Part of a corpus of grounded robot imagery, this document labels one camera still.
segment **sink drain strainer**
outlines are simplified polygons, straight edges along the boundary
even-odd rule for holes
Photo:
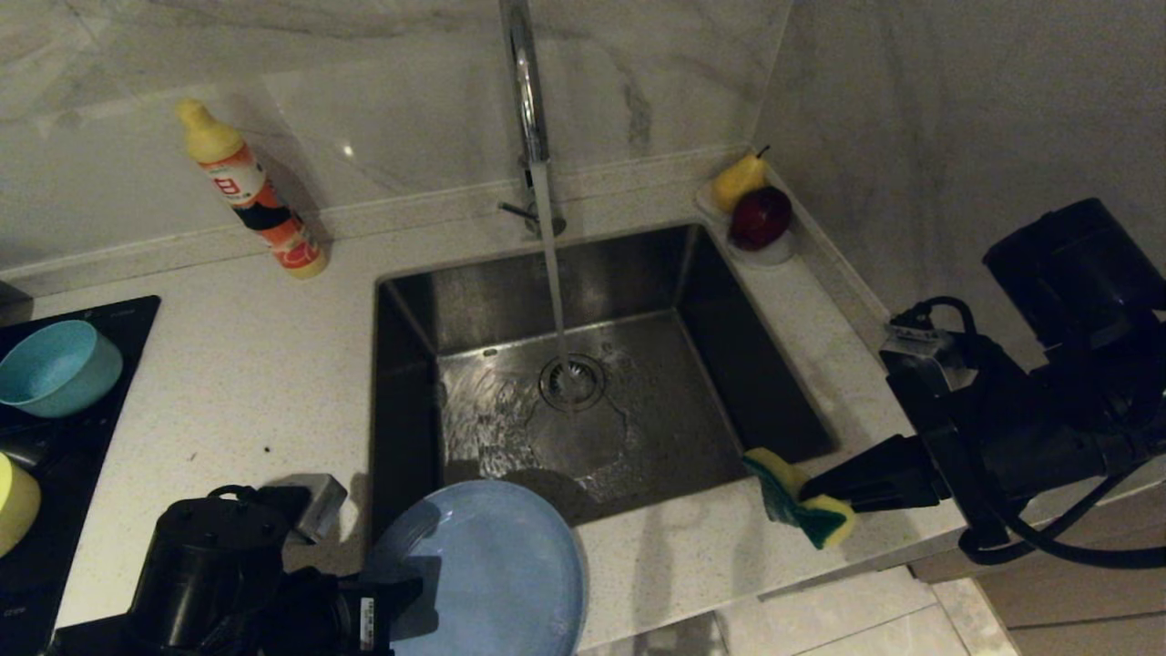
[[[567,360],[570,362],[574,376],[567,374],[557,358],[542,368],[542,374],[539,375],[539,393],[543,401],[563,412],[570,411],[571,407],[580,411],[599,403],[607,383],[603,375],[603,366],[581,354],[570,354]]]

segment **stainless steel sink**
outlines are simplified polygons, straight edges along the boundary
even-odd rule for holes
[[[834,449],[703,227],[559,261],[570,381],[541,253],[381,283],[373,536],[470,479],[527,486],[578,524],[742,478],[743,449]]]

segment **running water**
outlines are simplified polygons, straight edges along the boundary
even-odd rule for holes
[[[539,225],[542,232],[542,252],[547,258],[547,280],[550,282],[550,305],[555,312],[555,332],[559,334],[559,365],[567,376],[562,378],[564,395],[574,398],[576,381],[567,354],[567,336],[563,330],[563,297],[559,285],[559,256],[555,254],[554,214],[550,212],[550,182],[547,179],[547,162],[531,163],[531,178],[534,181],[534,202],[538,206]]]

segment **marble wall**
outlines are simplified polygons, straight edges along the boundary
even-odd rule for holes
[[[749,139],[788,0],[532,0],[556,170]],[[517,176],[496,0],[6,0],[0,269],[234,220],[187,161],[204,98],[292,202]]]
[[[964,296],[1037,362],[981,258],[1097,196],[1166,263],[1166,2],[795,2],[754,141],[892,309]]]

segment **yellow sponge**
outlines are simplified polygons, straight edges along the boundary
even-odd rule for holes
[[[761,481],[765,514],[771,522],[800,528],[816,549],[834,546],[855,530],[855,512],[844,501],[819,495],[798,501],[806,474],[767,449],[745,452],[745,467]]]

